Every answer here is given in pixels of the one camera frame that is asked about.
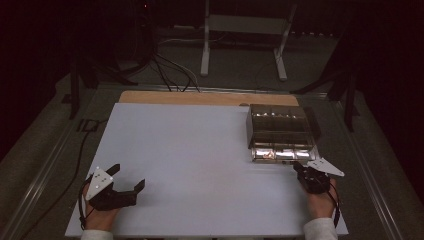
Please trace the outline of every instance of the white stand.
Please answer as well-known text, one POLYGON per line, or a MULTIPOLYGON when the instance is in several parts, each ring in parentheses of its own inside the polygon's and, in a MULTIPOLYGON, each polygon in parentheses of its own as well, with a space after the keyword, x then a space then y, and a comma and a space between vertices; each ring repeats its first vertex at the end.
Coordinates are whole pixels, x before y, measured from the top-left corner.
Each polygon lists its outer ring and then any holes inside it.
POLYGON ((241 16, 225 16, 209 13, 209 0, 206 0, 205 8, 205 39, 203 46, 202 64, 200 75, 208 76, 209 72, 209 31, 227 31, 227 32, 244 32, 244 33, 260 33, 260 34, 282 34, 282 40, 279 48, 274 49, 274 56, 278 70, 278 76, 281 81, 287 80, 286 70, 282 53, 289 36, 291 24, 297 5, 293 4, 290 10, 289 19, 277 18, 259 18, 259 17, 241 17, 241 16))

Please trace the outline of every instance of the metal frame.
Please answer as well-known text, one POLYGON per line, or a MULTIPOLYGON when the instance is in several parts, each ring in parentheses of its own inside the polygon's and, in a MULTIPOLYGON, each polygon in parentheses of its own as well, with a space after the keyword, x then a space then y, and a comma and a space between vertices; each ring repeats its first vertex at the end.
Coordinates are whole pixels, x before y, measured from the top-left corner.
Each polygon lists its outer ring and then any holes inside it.
MULTIPOLYGON (((101 89, 108 89, 107 85, 99 86, 101 89)), ((166 91, 167 88, 165 86, 113 86, 114 89, 138 89, 138 90, 151 90, 151 91, 166 91)), ((234 89, 217 89, 217 88, 203 88, 205 92, 230 92, 230 93, 270 93, 270 94, 288 94, 288 92, 277 92, 277 91, 255 91, 255 90, 234 90, 234 89)), ((57 160, 60 155, 63 153, 66 148, 66 143, 71 134, 71 130, 76 128, 77 123, 82 118, 87 109, 92 97, 94 96, 95 91, 88 91, 86 95, 84 95, 84 99, 87 101, 83 101, 82 109, 76 115, 75 119, 70 121, 68 125, 63 130, 61 137, 58 143, 52 149, 49 157, 47 158, 44 166, 41 168, 31 185, 29 186, 27 192, 24 195, 24 198, 20 202, 17 210, 14 212, 11 220, 6 225, 2 235, 0 236, 0 240, 6 239, 15 239, 22 227, 24 226, 26 218, 29 216, 31 211, 34 209, 35 204, 37 203, 39 197, 43 193, 45 186, 54 170, 57 160)), ((306 94, 302 96, 297 96, 299 98, 304 99, 326 99, 326 94, 306 94)), ((364 179, 364 184, 369 192, 371 200, 374 203, 374 206, 377 210, 377 213, 380 217, 382 225, 387 233, 387 236, 391 240, 395 239, 404 239, 399 227, 395 219, 392 216, 390 208, 387 204, 385 197, 383 196, 380 187, 378 186, 374 174, 372 173, 370 166, 367 163, 366 156, 362 153, 359 148, 358 141, 355 139, 352 133, 344 125, 343 121, 343 106, 340 102, 332 103, 332 108, 337 117, 337 121, 339 122, 340 127, 343 130, 347 140, 349 141, 349 146, 351 147, 352 152, 354 153, 354 157, 358 160, 358 167, 360 169, 360 174, 364 179)))
POLYGON ((293 4, 290 9, 290 15, 287 20, 281 18, 259 18, 259 17, 240 17, 240 16, 224 16, 210 14, 209 0, 206 0, 205 7, 205 39, 203 45, 202 64, 200 75, 208 76, 209 73, 209 32, 211 30, 227 31, 227 32, 247 32, 260 34, 282 34, 281 43, 278 48, 274 49, 275 63, 278 70, 278 76, 281 81, 287 80, 286 69, 282 58, 283 50, 290 33, 290 28, 296 12, 297 5, 293 4))

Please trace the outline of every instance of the hand-held gripper device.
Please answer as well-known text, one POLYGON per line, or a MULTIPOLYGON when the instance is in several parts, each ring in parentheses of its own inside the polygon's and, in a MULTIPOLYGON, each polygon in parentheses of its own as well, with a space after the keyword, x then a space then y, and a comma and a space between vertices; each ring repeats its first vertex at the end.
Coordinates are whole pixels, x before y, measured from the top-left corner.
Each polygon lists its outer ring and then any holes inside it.
POLYGON ((120 164, 115 164, 107 171, 99 167, 94 173, 84 181, 80 188, 78 206, 80 212, 81 228, 84 229, 87 216, 84 216, 82 209, 83 190, 85 185, 90 184, 85 200, 98 211, 108 211, 137 204, 137 194, 144 189, 145 179, 141 180, 132 191, 117 192, 113 190, 113 175, 119 172, 120 164))
POLYGON ((328 174, 334 174, 343 177, 345 174, 334 167, 324 158, 309 161, 308 167, 302 166, 299 162, 293 162, 293 169, 297 172, 297 179, 302 184, 306 192, 310 194, 327 193, 334 203, 336 213, 334 216, 334 226, 337 226, 340 217, 340 198, 336 188, 331 185, 328 174), (336 192, 336 199, 330 193, 330 188, 333 187, 336 192))

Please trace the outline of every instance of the sleeve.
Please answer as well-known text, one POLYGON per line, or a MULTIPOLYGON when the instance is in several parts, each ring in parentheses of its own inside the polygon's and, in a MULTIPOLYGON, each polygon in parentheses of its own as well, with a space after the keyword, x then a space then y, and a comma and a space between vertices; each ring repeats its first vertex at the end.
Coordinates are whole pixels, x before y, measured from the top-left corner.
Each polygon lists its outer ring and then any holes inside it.
POLYGON ((334 227, 333 219, 317 218, 303 227, 306 240, 336 240, 337 233, 334 227))
POLYGON ((84 230, 81 240, 113 240, 113 234, 100 230, 84 230))

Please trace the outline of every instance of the white table surface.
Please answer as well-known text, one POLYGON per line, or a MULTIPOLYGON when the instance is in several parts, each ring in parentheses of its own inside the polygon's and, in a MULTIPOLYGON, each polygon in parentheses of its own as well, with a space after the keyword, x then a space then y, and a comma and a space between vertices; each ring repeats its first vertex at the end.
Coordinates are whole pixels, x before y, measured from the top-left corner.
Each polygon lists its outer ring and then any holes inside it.
MULTIPOLYGON (((248 107, 117 103, 90 173, 116 163, 114 189, 137 205, 121 210, 123 237, 281 237, 303 235, 310 220, 291 166, 257 164, 247 148, 248 107)), ((82 230, 75 208, 66 236, 82 230)), ((338 234, 347 234, 343 217, 338 234)))

